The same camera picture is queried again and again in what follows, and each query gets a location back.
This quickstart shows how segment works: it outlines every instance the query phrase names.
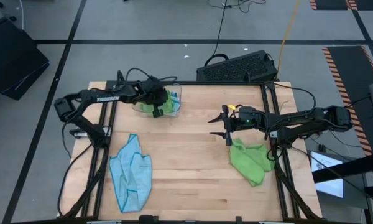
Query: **blue towel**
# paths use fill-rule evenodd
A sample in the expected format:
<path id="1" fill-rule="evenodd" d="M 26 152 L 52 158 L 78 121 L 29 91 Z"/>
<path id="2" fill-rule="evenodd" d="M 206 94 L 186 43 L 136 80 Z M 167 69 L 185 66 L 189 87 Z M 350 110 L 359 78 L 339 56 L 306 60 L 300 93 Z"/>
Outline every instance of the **blue towel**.
<path id="1" fill-rule="evenodd" d="M 141 154 L 136 134 L 130 134 L 117 156 L 109 159 L 109 169 L 120 212 L 141 211 L 152 188 L 152 162 Z"/>

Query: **clear plastic bowl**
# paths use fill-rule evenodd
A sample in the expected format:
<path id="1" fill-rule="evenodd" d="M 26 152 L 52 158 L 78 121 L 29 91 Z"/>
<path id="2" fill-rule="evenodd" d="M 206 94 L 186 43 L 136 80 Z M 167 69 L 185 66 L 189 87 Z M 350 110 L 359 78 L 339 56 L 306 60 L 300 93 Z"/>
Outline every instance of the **clear plastic bowl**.
<path id="1" fill-rule="evenodd" d="M 166 90 L 170 91 L 172 94 L 172 102 L 173 102 L 173 110 L 170 111 L 163 111 L 163 116 L 160 118 L 176 118 L 178 117 L 181 109 L 181 86 L 179 84 L 168 85 L 164 87 Z M 143 103 L 136 103 L 131 106 L 134 111 L 137 111 L 139 116 L 142 117 L 150 117 L 153 118 L 153 114 L 151 111 L 143 111 L 142 107 L 144 106 Z"/>

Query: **gray floor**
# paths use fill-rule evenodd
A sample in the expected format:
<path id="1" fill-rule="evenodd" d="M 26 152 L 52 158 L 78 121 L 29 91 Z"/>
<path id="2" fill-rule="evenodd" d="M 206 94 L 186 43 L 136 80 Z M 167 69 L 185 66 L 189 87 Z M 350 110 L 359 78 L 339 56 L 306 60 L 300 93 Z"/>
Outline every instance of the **gray floor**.
<path id="1" fill-rule="evenodd" d="M 21 18 L 18 1 L 3 1 L 7 14 Z M 221 1 L 212 0 L 213 4 Z M 226 11 L 222 39 L 281 40 L 294 7 L 294 0 L 268 0 L 251 6 L 248 14 Z M 66 40 L 80 0 L 24 0 L 25 31 L 34 39 Z M 373 39 L 373 11 L 359 12 Z M 221 10 L 206 1 L 87 0 L 76 40 L 215 39 Z M 364 40 L 351 11 L 314 11 L 302 1 L 290 31 L 292 40 Z M 321 45 L 286 45 L 280 79 L 311 91 L 318 106 L 343 105 L 321 51 Z M 0 97 L 0 222 L 32 136 L 42 112 L 64 45 L 40 45 L 51 65 L 20 101 Z M 220 45 L 218 52 L 230 57 L 264 49 L 278 61 L 280 45 Z M 178 76 L 195 80 L 196 68 L 213 53 L 214 45 L 72 45 L 55 97 L 86 88 L 93 80 L 113 80 L 116 70 L 139 67 L 156 77 Z M 141 79 L 138 73 L 132 79 Z M 295 91 L 299 110 L 310 108 L 311 98 Z M 51 108 L 37 151 L 12 221 L 55 218 L 56 201 L 69 158 L 63 150 L 62 123 Z M 353 130 L 338 134 L 348 144 L 359 145 Z M 346 147 L 329 133 L 317 139 L 329 148 L 351 157 L 364 156 L 362 149 Z M 73 139 L 67 138 L 69 148 Z M 317 144 L 306 142 L 315 150 Z M 323 216 L 330 220 L 360 222 L 361 210 L 340 207 L 320 198 Z"/>

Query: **wooden table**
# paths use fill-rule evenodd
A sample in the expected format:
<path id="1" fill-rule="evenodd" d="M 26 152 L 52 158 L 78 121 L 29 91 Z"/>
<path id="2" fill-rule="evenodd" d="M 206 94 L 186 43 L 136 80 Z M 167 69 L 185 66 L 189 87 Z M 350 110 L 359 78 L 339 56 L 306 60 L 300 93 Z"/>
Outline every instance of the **wooden table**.
<path id="1" fill-rule="evenodd" d="M 105 85 L 106 82 L 91 82 L 90 88 L 103 89 Z M 273 112 L 269 90 L 267 94 Z M 276 94 L 281 113 L 297 111 L 291 89 L 276 86 Z M 219 115 L 223 104 L 243 104 L 264 110 L 259 86 L 182 86 L 182 107 L 175 119 L 142 118 L 131 105 L 118 103 L 109 155 L 117 154 L 130 133 L 138 134 L 143 154 L 152 158 L 152 191 L 141 212 L 121 213 L 108 168 L 99 219 L 138 220 L 139 215 L 144 214 L 158 215 L 161 220 L 232 221 L 235 216 L 241 216 L 244 221 L 282 220 L 275 172 L 266 173 L 261 186 L 251 187 L 230 164 L 225 140 L 208 134 L 223 131 L 222 123 L 207 123 Z M 84 116 L 98 123 L 100 111 L 101 104 L 91 105 Z M 232 137 L 239 137 L 246 144 L 266 144 L 270 148 L 264 134 L 256 130 L 236 132 Z M 72 158 L 89 143 L 87 138 L 76 140 Z M 301 139 L 293 146 L 306 150 Z M 92 152 L 90 149 L 77 160 L 68 173 L 61 201 L 63 212 L 71 208 L 86 187 Z M 308 157 L 294 150 L 288 153 L 297 192 L 321 216 Z M 288 215 L 292 217 L 290 194 L 284 189 Z M 95 197 L 94 191 L 89 215 L 93 213 Z"/>

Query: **green towel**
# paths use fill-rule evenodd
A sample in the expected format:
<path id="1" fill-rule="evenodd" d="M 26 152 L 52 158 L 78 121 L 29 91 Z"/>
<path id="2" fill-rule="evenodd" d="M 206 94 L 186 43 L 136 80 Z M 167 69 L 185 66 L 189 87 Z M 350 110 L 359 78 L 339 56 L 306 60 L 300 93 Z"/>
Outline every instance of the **green towel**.
<path id="1" fill-rule="evenodd" d="M 172 94 L 170 91 L 167 90 L 167 101 L 162 106 L 159 106 L 158 109 L 162 109 L 164 114 L 174 112 L 174 102 L 172 100 Z M 143 103 L 141 110 L 144 113 L 151 113 L 154 111 L 154 106 Z"/>
<path id="2" fill-rule="evenodd" d="M 229 151 L 231 164 L 239 171 L 254 187 L 261 185 L 265 172 L 274 169 L 274 162 L 267 158 L 265 145 L 245 146 L 242 140 L 232 140 Z"/>

